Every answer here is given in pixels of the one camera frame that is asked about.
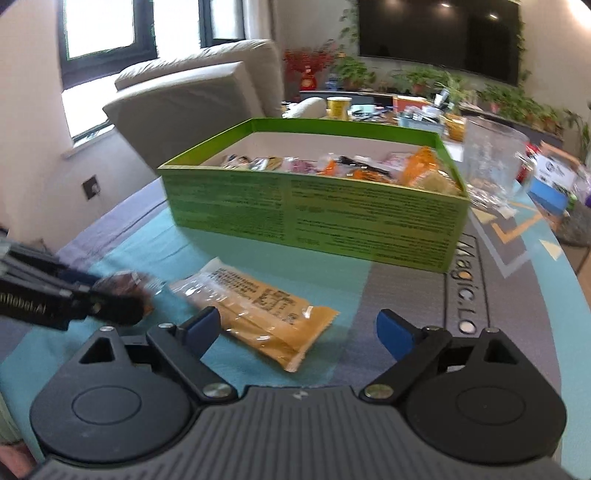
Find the window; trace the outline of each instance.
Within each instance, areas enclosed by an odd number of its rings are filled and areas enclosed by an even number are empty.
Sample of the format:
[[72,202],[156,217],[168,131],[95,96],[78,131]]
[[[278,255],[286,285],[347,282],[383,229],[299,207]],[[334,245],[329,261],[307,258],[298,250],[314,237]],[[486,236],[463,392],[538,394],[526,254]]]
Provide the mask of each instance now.
[[202,41],[207,46],[245,38],[242,0],[202,0],[204,29]]
[[59,29],[64,89],[158,56],[150,0],[63,0]]
[[60,0],[59,5],[62,98],[74,141],[108,124],[102,106],[124,68],[245,38],[242,0]]

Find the wall outlet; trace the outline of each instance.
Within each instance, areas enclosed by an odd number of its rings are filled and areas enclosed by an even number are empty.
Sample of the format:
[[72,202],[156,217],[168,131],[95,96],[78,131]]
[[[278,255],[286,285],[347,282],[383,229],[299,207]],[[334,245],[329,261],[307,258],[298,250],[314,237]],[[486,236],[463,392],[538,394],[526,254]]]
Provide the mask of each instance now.
[[82,184],[86,199],[90,200],[95,195],[100,193],[99,181],[96,179],[96,175],[93,175]]

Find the snack package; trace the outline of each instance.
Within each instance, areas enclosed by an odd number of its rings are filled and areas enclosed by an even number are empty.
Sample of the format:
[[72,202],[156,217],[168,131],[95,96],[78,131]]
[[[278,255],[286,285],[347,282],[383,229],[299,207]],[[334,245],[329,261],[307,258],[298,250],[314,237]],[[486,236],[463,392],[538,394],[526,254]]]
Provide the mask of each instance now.
[[390,178],[398,183],[402,176],[402,172],[408,164],[408,158],[410,156],[409,153],[390,152],[385,158],[378,162],[378,165],[385,170],[388,170],[390,172]]
[[302,160],[297,157],[286,157],[283,162],[283,167],[285,168],[285,171],[290,173],[316,173],[316,165],[314,162]]
[[433,151],[429,147],[421,147],[408,158],[406,168],[400,175],[400,185],[410,186],[421,174],[438,169],[439,162]]
[[372,170],[362,170],[361,168],[353,170],[351,178],[355,180],[377,181],[378,183],[392,183],[386,175]]
[[250,168],[256,171],[272,171],[280,168],[281,165],[283,165],[281,157],[255,158]]
[[144,301],[144,316],[154,310],[152,297],[162,291],[164,282],[156,277],[139,272],[121,271],[101,278],[93,290],[112,295],[139,297]]
[[295,372],[306,352],[339,312],[314,307],[214,258],[197,274],[171,285],[202,309],[214,306],[222,328]]
[[339,177],[340,176],[340,165],[334,159],[330,158],[326,166],[318,172],[318,175],[324,175],[326,177]]
[[450,176],[443,170],[427,170],[414,179],[409,185],[420,190],[459,195],[460,189]]
[[251,159],[244,155],[228,155],[222,162],[221,167],[228,170],[248,170],[251,166]]

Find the blue gripper pad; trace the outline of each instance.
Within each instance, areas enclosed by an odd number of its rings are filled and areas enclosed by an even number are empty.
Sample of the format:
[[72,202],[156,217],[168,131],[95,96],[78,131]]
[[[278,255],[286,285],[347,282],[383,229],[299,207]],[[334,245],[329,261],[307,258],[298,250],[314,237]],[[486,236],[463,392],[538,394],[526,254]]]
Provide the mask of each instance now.
[[392,310],[381,310],[376,319],[379,341],[398,362],[412,351],[421,330]]
[[186,330],[183,345],[201,358],[222,333],[222,322],[217,309],[206,308],[181,325]]

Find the snack bar wrapper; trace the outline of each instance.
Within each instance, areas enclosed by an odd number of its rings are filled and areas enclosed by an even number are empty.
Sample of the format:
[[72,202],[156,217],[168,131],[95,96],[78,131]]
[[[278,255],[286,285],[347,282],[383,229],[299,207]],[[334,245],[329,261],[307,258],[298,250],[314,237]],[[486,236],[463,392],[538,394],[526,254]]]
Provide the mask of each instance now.
[[147,273],[121,271],[101,278],[92,288],[112,295],[141,298],[145,317],[154,310],[152,298],[162,291],[164,282]]
[[202,309],[213,306],[222,329],[295,372],[306,352],[339,312],[314,307],[214,258],[173,292]]

